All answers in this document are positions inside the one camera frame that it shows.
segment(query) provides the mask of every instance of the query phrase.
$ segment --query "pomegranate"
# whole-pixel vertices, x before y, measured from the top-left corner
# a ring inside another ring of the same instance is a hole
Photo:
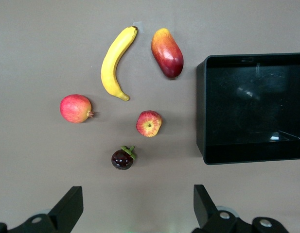
[[[65,120],[72,123],[81,123],[94,115],[90,101],[79,94],[65,96],[60,103],[60,113]]]

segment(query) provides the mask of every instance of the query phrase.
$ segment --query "banana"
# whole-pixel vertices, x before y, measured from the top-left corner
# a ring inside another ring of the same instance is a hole
[[[101,81],[103,87],[110,95],[124,101],[128,101],[129,96],[121,90],[117,82],[116,68],[122,55],[135,40],[137,32],[138,28],[136,26],[130,26],[122,30],[108,49],[101,66]]]

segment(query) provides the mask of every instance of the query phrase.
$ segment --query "black bin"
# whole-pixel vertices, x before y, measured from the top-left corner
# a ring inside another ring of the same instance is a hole
[[[300,159],[300,53],[213,55],[196,78],[206,164]]]

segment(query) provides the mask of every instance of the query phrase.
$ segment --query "piece of clear tape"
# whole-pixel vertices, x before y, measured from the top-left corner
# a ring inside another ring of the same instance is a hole
[[[142,21],[134,22],[132,25],[138,28],[139,33],[144,33]]]

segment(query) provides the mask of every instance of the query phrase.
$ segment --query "red apple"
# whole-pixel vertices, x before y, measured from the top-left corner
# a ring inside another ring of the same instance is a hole
[[[94,115],[90,101],[79,94],[65,96],[60,102],[60,113],[65,120],[72,123],[81,123]]]
[[[161,28],[155,32],[151,50],[167,78],[173,80],[180,75],[183,69],[183,55],[167,28]]]
[[[140,113],[136,129],[146,137],[153,137],[158,134],[162,124],[162,117],[155,111],[147,110]]]

